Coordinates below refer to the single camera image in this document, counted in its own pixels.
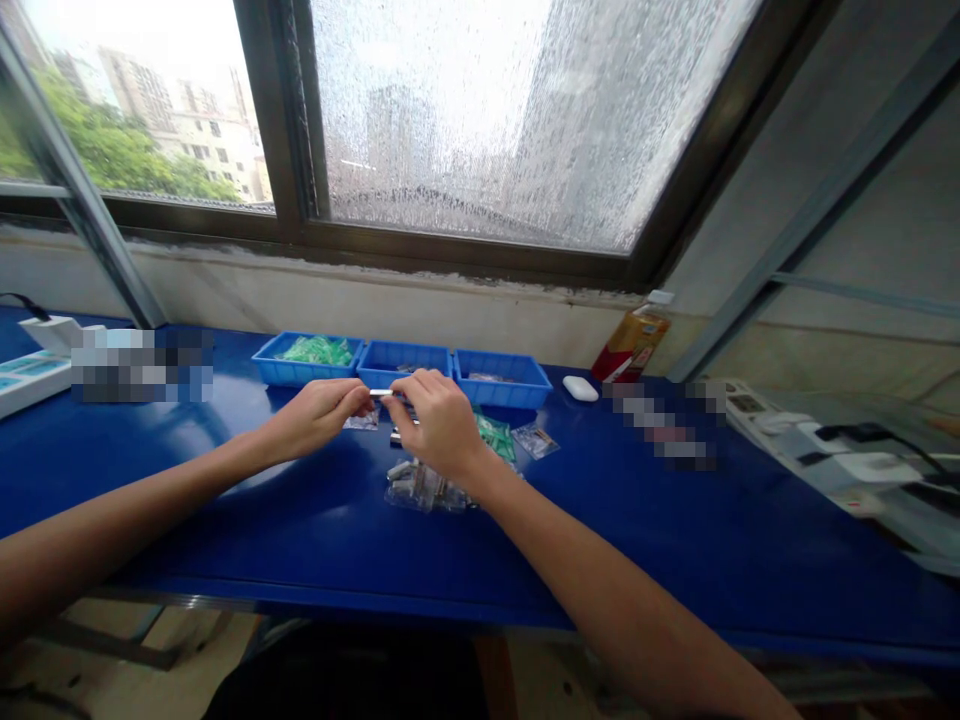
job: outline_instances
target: blue tray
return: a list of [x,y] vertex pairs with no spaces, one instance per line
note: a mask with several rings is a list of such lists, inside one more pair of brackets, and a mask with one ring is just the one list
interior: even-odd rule
[[[454,350],[454,379],[475,405],[536,410],[553,392],[543,368],[529,355],[485,353],[479,350]],[[514,382],[470,380],[473,372],[510,378]]]
[[267,385],[285,385],[303,387],[311,380],[329,380],[330,378],[353,377],[357,374],[357,362],[363,350],[360,338],[343,338],[340,335],[327,335],[330,340],[346,340],[353,352],[349,365],[321,365],[302,363],[296,360],[277,360],[276,355],[286,352],[298,337],[314,337],[316,333],[283,332],[260,348],[253,356],[253,362],[260,370],[260,377]]
[[390,387],[394,380],[411,374],[398,371],[397,367],[400,365],[436,368],[447,377],[453,376],[448,348],[386,340],[370,341],[360,357],[357,375],[367,387],[385,389]]

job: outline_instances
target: hand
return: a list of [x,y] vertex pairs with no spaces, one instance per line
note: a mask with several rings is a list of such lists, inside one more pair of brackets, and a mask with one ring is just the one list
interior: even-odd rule
[[253,435],[275,465],[319,450],[340,433],[347,418],[373,409],[370,389],[358,378],[314,380]]
[[400,398],[383,399],[403,447],[470,495],[479,495],[489,463],[502,462],[480,437],[470,401],[457,384],[438,370],[417,370],[390,389],[409,398],[420,420],[413,424]]

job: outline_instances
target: green foliage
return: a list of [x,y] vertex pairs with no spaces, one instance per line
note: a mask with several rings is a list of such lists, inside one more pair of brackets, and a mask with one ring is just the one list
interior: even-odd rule
[[[240,202],[233,185],[210,180],[203,164],[159,151],[138,118],[127,118],[110,105],[88,105],[52,68],[40,75],[47,101],[90,177],[101,190],[140,190],[177,197]],[[0,121],[0,176],[37,178],[29,157],[11,129]]]

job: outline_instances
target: glass panel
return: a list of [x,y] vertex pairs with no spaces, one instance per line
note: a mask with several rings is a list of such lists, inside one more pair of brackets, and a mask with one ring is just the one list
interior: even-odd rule
[[273,212],[231,0],[0,0],[0,13],[101,190]]
[[336,219],[629,253],[758,0],[311,0]]
[[7,121],[5,113],[0,112],[0,182],[11,180],[43,182],[40,170]]

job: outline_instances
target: blue workbench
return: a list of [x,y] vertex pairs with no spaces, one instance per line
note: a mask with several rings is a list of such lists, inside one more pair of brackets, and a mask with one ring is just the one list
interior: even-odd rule
[[[0,308],[0,361],[36,349],[15,324],[24,317]],[[266,336],[213,337],[209,403],[80,405],[63,393],[0,420],[0,536],[253,430],[293,396],[266,388],[250,362]],[[540,420],[562,450],[534,462],[518,448],[529,482],[730,642],[960,667],[960,596],[776,461],[703,416],[718,470],[668,471],[609,401],[587,406],[562,390],[579,371],[546,370],[558,390]],[[645,389],[671,395],[659,379]],[[389,431],[384,420],[378,432],[344,432],[241,483],[106,590],[274,614],[569,629],[482,511],[422,515],[384,502],[385,474],[403,455]]]

